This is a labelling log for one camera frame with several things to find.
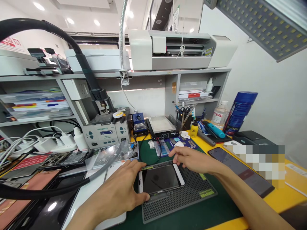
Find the scissors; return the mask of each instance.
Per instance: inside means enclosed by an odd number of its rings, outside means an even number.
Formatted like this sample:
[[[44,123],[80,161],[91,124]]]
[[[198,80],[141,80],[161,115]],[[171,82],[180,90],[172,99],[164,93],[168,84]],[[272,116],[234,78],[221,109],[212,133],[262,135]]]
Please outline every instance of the scissors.
[[[188,113],[190,112],[190,110],[191,110],[191,109],[190,109],[189,107],[188,107],[188,108],[185,108],[185,107],[181,107],[181,108],[180,108],[180,112],[181,112],[181,113],[185,113],[185,114],[188,114]]]

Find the hand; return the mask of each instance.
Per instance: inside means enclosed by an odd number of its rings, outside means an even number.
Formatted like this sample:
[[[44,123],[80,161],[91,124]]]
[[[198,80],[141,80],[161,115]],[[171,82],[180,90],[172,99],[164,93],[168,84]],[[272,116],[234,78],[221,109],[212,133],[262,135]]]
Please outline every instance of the hand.
[[[187,167],[196,173],[216,174],[227,167],[213,157],[189,147],[173,148],[173,150],[169,153],[169,157],[174,155],[174,164],[179,166],[180,163],[183,163],[182,167]]]
[[[137,160],[127,160],[89,197],[80,207],[80,211],[83,214],[91,212],[95,217],[95,226],[97,226],[102,221],[115,218],[126,211],[131,211],[136,206],[149,200],[148,193],[137,194],[133,189],[137,173],[145,166],[145,163]]]

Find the white phone frame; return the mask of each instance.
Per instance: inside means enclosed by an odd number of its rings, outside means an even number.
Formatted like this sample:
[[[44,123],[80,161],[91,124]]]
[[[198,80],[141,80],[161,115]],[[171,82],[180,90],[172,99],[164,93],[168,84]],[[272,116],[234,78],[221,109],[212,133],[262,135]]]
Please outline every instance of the white phone frame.
[[[182,175],[181,175],[181,173],[179,171],[178,165],[177,164],[173,164],[173,167],[174,167],[175,172],[177,174],[177,177],[179,179],[180,186],[179,187],[175,187],[175,188],[166,189],[166,190],[163,190],[163,191],[159,191],[157,193],[165,192],[165,191],[172,190],[172,189],[177,189],[177,188],[180,188],[180,187],[185,185],[185,181],[183,180],[183,177],[182,177]],[[138,177],[139,177],[139,179],[138,179],[138,181],[139,181],[138,191],[139,191],[139,193],[142,193],[143,192],[143,171],[140,171],[138,173]]]

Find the plastic bottle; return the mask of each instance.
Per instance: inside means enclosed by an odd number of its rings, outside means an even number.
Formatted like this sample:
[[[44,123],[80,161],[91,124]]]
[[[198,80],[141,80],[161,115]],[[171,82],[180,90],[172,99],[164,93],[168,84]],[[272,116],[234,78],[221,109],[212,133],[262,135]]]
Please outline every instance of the plastic bottle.
[[[191,126],[190,137],[196,137],[198,132],[198,123],[194,121]]]
[[[211,119],[211,123],[218,129],[222,130],[228,116],[229,111],[227,110],[228,101],[222,101],[219,107],[214,109],[214,113]]]
[[[74,128],[74,140],[78,146],[79,150],[88,149],[88,145],[86,143],[84,135],[81,133],[80,129],[78,127]]]
[[[213,87],[212,78],[210,78],[208,84],[206,85],[205,92],[211,92],[212,87]]]

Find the yellow bottle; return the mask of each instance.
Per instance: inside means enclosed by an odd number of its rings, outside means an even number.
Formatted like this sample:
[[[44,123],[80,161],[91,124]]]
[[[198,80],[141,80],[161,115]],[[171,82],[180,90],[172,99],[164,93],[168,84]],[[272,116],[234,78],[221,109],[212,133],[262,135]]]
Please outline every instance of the yellow bottle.
[[[192,126],[191,126],[190,137],[196,137],[197,136],[197,132],[198,132],[197,121],[194,121]]]

